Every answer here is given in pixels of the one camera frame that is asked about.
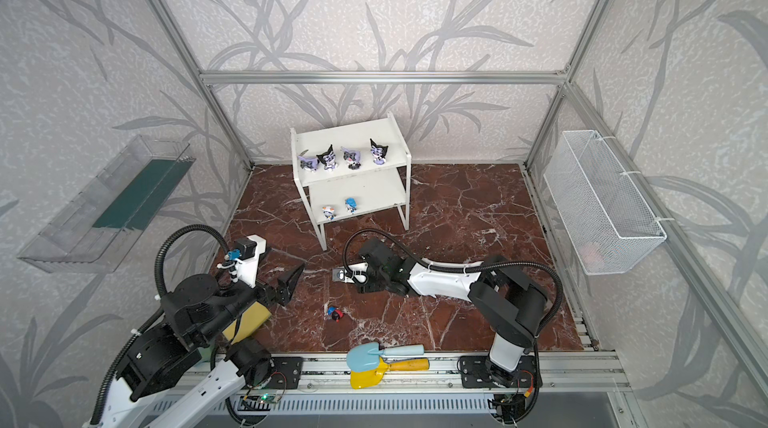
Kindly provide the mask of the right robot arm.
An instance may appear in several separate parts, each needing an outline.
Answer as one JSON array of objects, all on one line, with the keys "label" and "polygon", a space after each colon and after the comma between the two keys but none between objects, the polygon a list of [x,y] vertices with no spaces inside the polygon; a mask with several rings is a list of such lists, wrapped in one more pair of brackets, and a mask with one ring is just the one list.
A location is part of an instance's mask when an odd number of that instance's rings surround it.
[{"label": "right robot arm", "polygon": [[342,250],[345,279],[357,291],[403,297],[447,297],[469,302],[494,331],[481,374],[509,387],[525,356],[538,356],[538,339],[564,300],[557,271],[499,255],[468,264],[421,258],[394,236],[374,228],[352,234]]}]

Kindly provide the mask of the blue-capped small figurine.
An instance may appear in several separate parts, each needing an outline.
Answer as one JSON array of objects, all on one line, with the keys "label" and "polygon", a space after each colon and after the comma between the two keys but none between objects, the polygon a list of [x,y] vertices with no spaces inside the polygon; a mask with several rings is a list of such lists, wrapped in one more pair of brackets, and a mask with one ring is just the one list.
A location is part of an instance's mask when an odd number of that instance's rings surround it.
[{"label": "blue-capped small figurine", "polygon": [[346,198],[345,206],[349,213],[355,213],[357,211],[357,203],[354,198]]}]

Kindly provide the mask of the pink white small figurine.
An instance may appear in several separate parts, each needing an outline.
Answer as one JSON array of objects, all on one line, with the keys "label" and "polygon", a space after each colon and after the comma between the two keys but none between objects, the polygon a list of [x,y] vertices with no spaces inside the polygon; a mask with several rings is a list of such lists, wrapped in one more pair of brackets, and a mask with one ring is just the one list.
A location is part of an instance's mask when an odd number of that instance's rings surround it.
[{"label": "pink white small figurine", "polygon": [[329,221],[333,221],[336,218],[336,215],[337,215],[336,209],[333,206],[330,206],[330,205],[323,206],[322,207],[322,213],[323,213],[324,217],[327,220],[329,220]]}]

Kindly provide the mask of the black-headed purple figurine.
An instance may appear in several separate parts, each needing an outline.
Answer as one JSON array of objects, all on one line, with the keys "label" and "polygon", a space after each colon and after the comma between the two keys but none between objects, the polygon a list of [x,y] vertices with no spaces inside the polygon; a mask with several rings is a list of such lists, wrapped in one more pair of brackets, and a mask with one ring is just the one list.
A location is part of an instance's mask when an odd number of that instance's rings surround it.
[{"label": "black-headed purple figurine", "polygon": [[318,154],[316,158],[325,171],[333,171],[338,166],[333,145],[330,145],[324,152]]}]

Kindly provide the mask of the red capped blue figurine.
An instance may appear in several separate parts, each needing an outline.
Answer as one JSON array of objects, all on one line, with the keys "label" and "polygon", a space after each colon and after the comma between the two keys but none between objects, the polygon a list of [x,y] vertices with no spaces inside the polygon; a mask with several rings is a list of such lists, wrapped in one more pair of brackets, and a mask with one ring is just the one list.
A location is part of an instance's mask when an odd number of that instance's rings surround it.
[{"label": "red capped blue figurine", "polygon": [[327,315],[335,322],[340,321],[344,317],[344,313],[339,308],[333,306],[328,307]]}]

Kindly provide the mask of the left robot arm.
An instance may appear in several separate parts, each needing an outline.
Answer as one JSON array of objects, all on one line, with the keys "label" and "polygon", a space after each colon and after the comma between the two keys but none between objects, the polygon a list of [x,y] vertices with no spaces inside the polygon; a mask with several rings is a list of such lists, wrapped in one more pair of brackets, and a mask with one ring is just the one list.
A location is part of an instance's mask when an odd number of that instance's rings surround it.
[{"label": "left robot arm", "polygon": [[[227,285],[203,273],[184,279],[174,290],[168,289],[164,271],[168,252],[192,232],[212,236],[224,251],[224,261],[218,267],[229,274]],[[281,275],[275,285],[262,283],[258,268],[269,251],[265,239],[258,235],[240,238],[230,247],[218,230],[205,224],[191,224],[173,232],[161,244],[154,261],[160,306],[132,332],[109,366],[88,426],[137,425],[155,398],[175,387],[201,361],[201,349],[215,347],[219,337],[228,341],[224,358],[213,359],[208,376],[165,414],[175,426],[194,425],[211,407],[229,401],[243,388],[265,386],[275,378],[284,388],[293,388],[294,381],[253,339],[258,327],[246,316],[256,306],[269,309],[274,304],[287,305],[306,268],[298,265]]]}]

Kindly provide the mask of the purple pale figurine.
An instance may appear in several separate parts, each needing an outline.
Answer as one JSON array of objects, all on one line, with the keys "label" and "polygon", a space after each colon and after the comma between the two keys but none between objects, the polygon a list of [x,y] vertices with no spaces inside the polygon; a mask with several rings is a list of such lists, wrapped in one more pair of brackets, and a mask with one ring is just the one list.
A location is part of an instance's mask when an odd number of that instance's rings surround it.
[{"label": "purple pale figurine", "polygon": [[361,152],[354,149],[341,148],[342,159],[349,170],[358,170],[361,167]]}]

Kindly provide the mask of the black eared purple figurine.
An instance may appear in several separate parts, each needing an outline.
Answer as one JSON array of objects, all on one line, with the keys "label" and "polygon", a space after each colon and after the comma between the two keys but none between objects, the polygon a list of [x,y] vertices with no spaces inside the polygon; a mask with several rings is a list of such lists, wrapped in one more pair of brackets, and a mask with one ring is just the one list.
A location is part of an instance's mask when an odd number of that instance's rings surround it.
[{"label": "black eared purple figurine", "polygon": [[299,168],[301,170],[315,172],[320,164],[319,159],[316,156],[302,156],[297,157]]}]

